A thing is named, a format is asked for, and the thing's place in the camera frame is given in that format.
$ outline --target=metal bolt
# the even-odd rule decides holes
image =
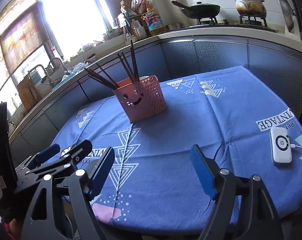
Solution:
[[[83,176],[84,173],[85,173],[85,170],[83,170],[83,169],[79,169],[75,172],[76,176]]]
[[[52,175],[51,174],[47,174],[47,175],[44,175],[43,179],[48,181],[52,178]]]
[[[259,175],[253,175],[253,180],[260,181],[261,177]]]
[[[220,173],[221,173],[222,175],[228,175],[230,172],[229,172],[228,169],[221,169],[221,170],[220,170]]]

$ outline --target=table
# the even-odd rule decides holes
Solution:
[[[236,176],[259,174],[280,217],[301,208],[302,149],[292,150],[290,165],[274,166],[269,129],[286,127],[291,143],[302,146],[302,127],[249,70],[237,66],[196,74],[163,82],[161,88],[168,110],[156,116],[130,124],[113,96],[83,106],[52,142],[63,150],[90,140],[93,151],[79,168],[106,147],[115,149],[101,195],[91,202],[99,220],[144,234],[199,233],[214,202],[189,159],[194,144]],[[237,199],[231,221],[238,209]]]

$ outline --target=pink basket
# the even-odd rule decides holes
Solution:
[[[127,78],[118,82],[118,85],[120,88],[113,91],[130,123],[149,118],[168,108],[155,75],[134,83]]]

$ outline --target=black circle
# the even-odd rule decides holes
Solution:
[[[286,142],[287,142],[287,146],[285,148],[281,148],[279,145],[278,145],[278,139],[280,138],[283,138]],[[288,140],[286,139],[286,137],[284,137],[283,135],[278,135],[277,138],[275,139],[275,144],[276,146],[281,150],[281,151],[286,151],[288,148],[289,148],[289,142]]]

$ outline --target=wooden cutting board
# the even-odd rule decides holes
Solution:
[[[37,93],[32,80],[26,75],[17,85],[17,91],[21,98],[22,104],[27,112],[29,112],[36,103],[41,101],[41,96]]]

